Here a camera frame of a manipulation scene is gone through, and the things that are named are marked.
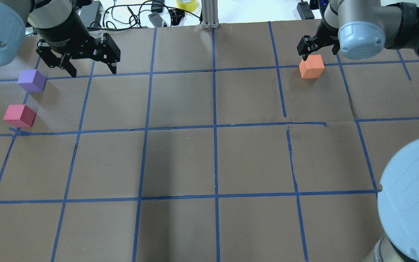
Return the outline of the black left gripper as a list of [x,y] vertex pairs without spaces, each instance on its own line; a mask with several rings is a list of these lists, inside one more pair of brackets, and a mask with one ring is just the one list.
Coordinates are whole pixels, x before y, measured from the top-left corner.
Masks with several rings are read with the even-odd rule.
[[35,30],[40,35],[36,52],[49,68],[58,67],[76,78],[70,60],[91,58],[117,73],[120,48],[109,33],[93,38],[74,7],[35,7]]

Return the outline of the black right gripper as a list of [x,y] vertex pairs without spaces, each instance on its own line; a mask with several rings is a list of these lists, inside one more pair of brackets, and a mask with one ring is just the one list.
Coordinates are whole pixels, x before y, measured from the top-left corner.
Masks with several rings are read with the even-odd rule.
[[340,50],[338,32],[339,30],[330,25],[323,17],[315,36],[304,35],[301,38],[296,47],[298,55],[302,57],[303,61],[306,61],[311,53],[328,46],[332,46],[332,54],[337,55]]

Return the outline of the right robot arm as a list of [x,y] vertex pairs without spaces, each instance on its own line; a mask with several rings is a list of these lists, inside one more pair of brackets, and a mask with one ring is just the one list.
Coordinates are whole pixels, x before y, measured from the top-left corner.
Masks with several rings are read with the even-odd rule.
[[[351,60],[382,49],[412,49],[419,57],[419,0],[328,0],[317,3],[322,20],[316,34],[296,47],[303,61],[322,47]],[[419,139],[400,149],[383,171],[377,194],[385,235],[366,262],[419,262]]]

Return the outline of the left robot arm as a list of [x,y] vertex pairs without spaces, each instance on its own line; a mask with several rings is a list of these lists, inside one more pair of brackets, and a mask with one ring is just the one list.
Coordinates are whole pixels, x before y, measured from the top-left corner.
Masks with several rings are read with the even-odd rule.
[[76,77],[71,60],[91,59],[117,73],[121,60],[118,45],[108,33],[91,36],[90,28],[68,0],[0,0],[0,67],[16,58],[27,23],[40,35],[36,52],[48,67]]

